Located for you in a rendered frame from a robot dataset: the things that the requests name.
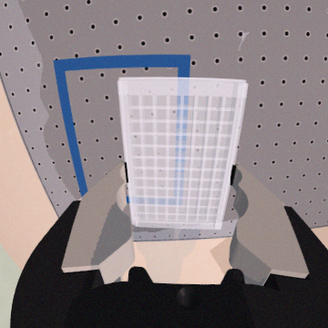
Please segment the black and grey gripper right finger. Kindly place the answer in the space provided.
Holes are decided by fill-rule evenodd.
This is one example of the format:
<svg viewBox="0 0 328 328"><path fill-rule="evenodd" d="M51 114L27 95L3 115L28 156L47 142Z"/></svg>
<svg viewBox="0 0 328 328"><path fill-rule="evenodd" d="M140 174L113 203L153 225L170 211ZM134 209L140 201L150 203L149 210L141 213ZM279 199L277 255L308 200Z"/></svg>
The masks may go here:
<svg viewBox="0 0 328 328"><path fill-rule="evenodd" d="M328 328L327 248L292 207L241 165L232 165L231 186L240 217L230 245L232 269L241 270L247 284L291 296Z"/></svg>

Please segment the grey perforated base plate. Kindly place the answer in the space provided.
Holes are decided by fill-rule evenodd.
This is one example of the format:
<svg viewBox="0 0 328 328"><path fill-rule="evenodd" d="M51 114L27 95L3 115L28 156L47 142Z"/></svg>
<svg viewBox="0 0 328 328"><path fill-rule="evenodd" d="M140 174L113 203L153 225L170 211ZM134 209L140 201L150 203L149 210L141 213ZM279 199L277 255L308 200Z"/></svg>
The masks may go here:
<svg viewBox="0 0 328 328"><path fill-rule="evenodd" d="M328 0L0 0L0 80L58 218L81 193L53 60L127 55L190 55L190 77L247 80L235 164L328 227ZM118 78L178 68L65 73L89 191L125 162Z"/></svg>

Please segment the blue tape outline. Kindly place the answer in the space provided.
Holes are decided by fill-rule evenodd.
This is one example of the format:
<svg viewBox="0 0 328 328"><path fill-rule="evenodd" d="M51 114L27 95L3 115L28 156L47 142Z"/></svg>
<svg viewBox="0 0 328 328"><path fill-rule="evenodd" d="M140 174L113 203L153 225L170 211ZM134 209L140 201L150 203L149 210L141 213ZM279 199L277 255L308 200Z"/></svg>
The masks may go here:
<svg viewBox="0 0 328 328"><path fill-rule="evenodd" d="M77 137L67 91L65 71L121 67L177 67L178 77L190 77L190 55L93 56L59 59L53 61L68 145L77 176L78 187L82 197L87 193L87 184L77 145Z"/></svg>

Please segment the white well plate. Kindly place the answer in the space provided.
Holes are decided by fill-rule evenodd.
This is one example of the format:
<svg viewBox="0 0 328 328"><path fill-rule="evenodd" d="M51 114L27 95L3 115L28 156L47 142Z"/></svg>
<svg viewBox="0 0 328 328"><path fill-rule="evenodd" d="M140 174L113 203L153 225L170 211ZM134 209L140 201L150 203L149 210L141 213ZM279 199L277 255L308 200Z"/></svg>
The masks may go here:
<svg viewBox="0 0 328 328"><path fill-rule="evenodd" d="M246 81L118 78L134 226L221 229L240 140Z"/></svg>

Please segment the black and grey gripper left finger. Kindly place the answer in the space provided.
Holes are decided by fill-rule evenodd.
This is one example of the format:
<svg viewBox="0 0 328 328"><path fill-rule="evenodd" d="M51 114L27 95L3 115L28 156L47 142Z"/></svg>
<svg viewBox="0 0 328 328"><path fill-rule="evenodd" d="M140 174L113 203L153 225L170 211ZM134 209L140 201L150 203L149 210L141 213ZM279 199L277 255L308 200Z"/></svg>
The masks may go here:
<svg viewBox="0 0 328 328"><path fill-rule="evenodd" d="M67 303L122 282L135 261L127 205L127 162L120 161L74 200L36 245L15 288L10 328L44 328Z"/></svg>

